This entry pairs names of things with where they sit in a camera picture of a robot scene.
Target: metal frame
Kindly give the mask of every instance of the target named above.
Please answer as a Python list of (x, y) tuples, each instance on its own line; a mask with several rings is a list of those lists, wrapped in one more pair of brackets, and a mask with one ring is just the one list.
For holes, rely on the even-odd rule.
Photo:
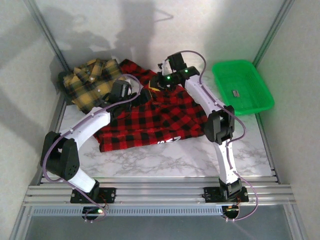
[[(24, 0), (24, 2), (56, 53), (61, 65), (66, 71), (69, 70), (69, 66), (37, 5), (33, 0)], [(293, 3), (294, 0), (283, 1), (253, 61), (255, 67), (261, 62)], [(60, 129), (65, 109), (66, 102), (61, 95), (50, 130), (58, 131)], [(256, 115), (256, 119), (273, 176), (249, 176), (246, 179), (257, 190), (260, 205), (284, 205), (293, 239), (306, 240), (303, 224), (301, 224), (299, 213), (295, 207), (295, 198), (291, 187), (287, 184), (279, 184), (275, 164), (259, 114)], [(82, 213), (79, 212), (79, 209), (84, 206), (91, 206), (91, 204), (71, 204), (72, 189), (69, 186), (63, 183), (48, 183), (42, 176), (42, 169), (39, 167), (22, 202), (21, 210), (10, 237), (12, 240), (25, 238), (33, 215), (58, 216), (60, 214), (59, 216), (61, 216), (61, 214), (64, 214), (64, 216), (74, 216), (75, 214), (76, 216), (81, 216)], [(212, 211), (211, 215), (217, 213), (220, 215), (220, 207), (226, 205), (225, 203), (205, 203), (204, 198), (201, 196), (204, 187), (219, 186), (218, 177), (114, 177), (97, 178), (97, 180), (102, 187), (117, 188), (115, 203), (110, 208), (111, 210), (114, 209), (114, 214), (118, 214), (117, 216), (123, 216), (121, 214), (130, 210), (130, 216), (139, 216), (138, 213), (145, 214), (146, 212), (144, 211), (147, 211), (148, 214), (157, 214), (156, 209), (168, 212), (173, 211), (171, 212), (173, 214), (178, 214), (181, 211), (179, 214), (182, 215), (188, 215), (193, 211), (198, 211), (197, 214), (199, 215), (210, 214), (210, 211)], [(241, 205), (255, 205), (256, 199), (252, 190), (249, 187), (247, 190), (249, 203), (241, 203)]]

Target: white wall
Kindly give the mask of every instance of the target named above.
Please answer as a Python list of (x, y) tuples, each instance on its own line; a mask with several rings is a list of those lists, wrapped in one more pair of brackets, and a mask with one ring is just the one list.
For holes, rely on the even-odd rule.
[[(283, 0), (36, 0), (73, 68), (100, 57), (145, 68), (180, 50), (252, 61)], [(202, 63), (186, 56), (189, 65)]]
[(309, 238), (320, 239), (320, 1), (296, 0), (258, 71), (275, 100), (261, 114), (276, 169)]
[(9, 238), (40, 160), (61, 71), (21, 0), (0, 1), (0, 239)]

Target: green tray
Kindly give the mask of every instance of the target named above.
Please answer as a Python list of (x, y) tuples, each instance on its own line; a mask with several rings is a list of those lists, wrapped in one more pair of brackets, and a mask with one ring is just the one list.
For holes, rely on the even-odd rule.
[(274, 106), (274, 98), (251, 62), (219, 62), (212, 72), (224, 103), (232, 105), (236, 115), (257, 114)]

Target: red plaid shirt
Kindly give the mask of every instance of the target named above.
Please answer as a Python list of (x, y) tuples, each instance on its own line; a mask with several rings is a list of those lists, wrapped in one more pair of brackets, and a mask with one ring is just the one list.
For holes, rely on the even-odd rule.
[[(156, 75), (126, 59), (120, 64), (124, 74), (132, 74), (144, 88)], [(108, 126), (94, 134), (101, 152), (195, 138), (204, 134), (207, 116), (187, 91), (176, 86), (172, 91), (151, 91), (152, 99), (124, 111)]]

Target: white marble table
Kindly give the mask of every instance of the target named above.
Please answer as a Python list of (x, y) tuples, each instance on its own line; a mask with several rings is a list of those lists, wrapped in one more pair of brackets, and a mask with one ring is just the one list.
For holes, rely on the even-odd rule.
[[(220, 98), (212, 73), (206, 72), (204, 81)], [(75, 105), (67, 106), (60, 129), (69, 128), (83, 116)], [(247, 127), (247, 135), (233, 144), (238, 172), (243, 176), (271, 176), (255, 115), (240, 119)], [(236, 121), (234, 137), (242, 132)], [(79, 150), (79, 159), (81, 168), (95, 178), (219, 176), (215, 148), (205, 136), (110, 152), (100, 152), (99, 144), (92, 136)]]

